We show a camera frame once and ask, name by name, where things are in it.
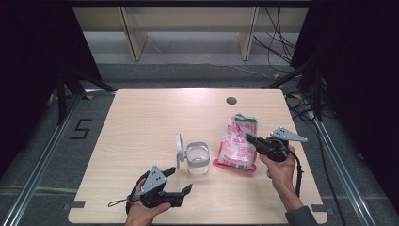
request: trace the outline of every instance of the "sleeve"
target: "sleeve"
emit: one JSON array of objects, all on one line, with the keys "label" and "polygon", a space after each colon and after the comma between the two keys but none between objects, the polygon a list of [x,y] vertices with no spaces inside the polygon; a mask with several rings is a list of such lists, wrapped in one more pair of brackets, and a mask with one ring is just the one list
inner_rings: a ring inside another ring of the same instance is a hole
[{"label": "sleeve", "polygon": [[285,217],[287,217],[288,223],[291,226],[318,225],[308,206],[303,206],[295,211],[287,212],[285,213]]}]

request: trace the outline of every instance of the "snack package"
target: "snack package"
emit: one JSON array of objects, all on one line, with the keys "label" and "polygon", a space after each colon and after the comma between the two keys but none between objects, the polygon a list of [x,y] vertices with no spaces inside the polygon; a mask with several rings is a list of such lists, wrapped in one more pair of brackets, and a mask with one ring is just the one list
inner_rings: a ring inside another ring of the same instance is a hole
[{"label": "snack package", "polygon": [[248,131],[256,135],[257,121],[253,117],[236,114],[231,117],[213,164],[221,168],[236,168],[252,173],[256,170],[256,148],[246,140]]}]

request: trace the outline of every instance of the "red and white package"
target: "red and white package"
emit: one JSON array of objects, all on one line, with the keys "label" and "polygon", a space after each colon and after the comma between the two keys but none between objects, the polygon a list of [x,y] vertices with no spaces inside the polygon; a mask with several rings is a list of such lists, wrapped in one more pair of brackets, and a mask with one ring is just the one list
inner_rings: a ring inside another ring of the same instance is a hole
[{"label": "red and white package", "polygon": [[252,173],[256,170],[256,148],[246,140],[248,131],[256,135],[257,121],[253,117],[234,115],[227,126],[213,164],[221,168],[235,168]]}]

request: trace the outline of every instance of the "table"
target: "table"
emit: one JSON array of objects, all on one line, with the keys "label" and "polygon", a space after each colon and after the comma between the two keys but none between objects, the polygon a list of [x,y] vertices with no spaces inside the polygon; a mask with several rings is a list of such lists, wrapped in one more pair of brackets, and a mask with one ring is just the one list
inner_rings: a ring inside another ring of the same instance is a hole
[{"label": "table", "polygon": [[[237,103],[229,105],[229,97]],[[236,113],[257,118],[259,137],[268,137],[279,126],[296,133],[279,89],[118,90],[75,197],[85,206],[71,209],[70,222],[123,223],[125,203],[107,205],[126,198],[139,176],[153,165],[161,170],[176,167],[176,134],[182,135],[184,147],[191,142],[206,142],[213,161],[218,157],[223,132]],[[305,205],[322,204],[301,144],[291,144],[305,171],[301,200]],[[284,206],[266,177],[267,167],[259,158],[255,164],[253,174],[210,165],[207,174],[193,176],[183,162],[168,177],[165,191],[180,191],[193,184],[191,193],[184,197],[182,207],[166,211],[153,223],[286,223]],[[327,221],[325,212],[313,214],[318,223]]]}]

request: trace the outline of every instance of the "wooden table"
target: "wooden table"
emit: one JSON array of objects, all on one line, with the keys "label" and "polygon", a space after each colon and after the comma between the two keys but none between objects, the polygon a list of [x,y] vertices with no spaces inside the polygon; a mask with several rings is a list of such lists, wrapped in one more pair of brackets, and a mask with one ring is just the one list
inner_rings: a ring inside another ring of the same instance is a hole
[{"label": "wooden table", "polygon": [[[228,97],[237,99],[229,105]],[[176,134],[184,147],[204,141],[211,161],[218,157],[220,141],[230,118],[236,113],[256,117],[258,136],[284,126],[296,133],[288,107],[279,89],[120,89],[108,112],[72,208],[73,223],[124,223],[125,203],[107,205],[126,198],[136,180],[153,165],[161,170],[176,167]],[[291,142],[302,169],[301,200],[305,205],[322,204],[308,161],[298,142]],[[206,175],[194,176],[183,162],[168,177],[165,191],[180,191],[193,184],[183,206],[155,218],[154,224],[269,224],[286,223],[286,212],[267,167],[259,158],[257,170],[246,174],[210,165]],[[325,212],[313,213],[318,223]]]}]

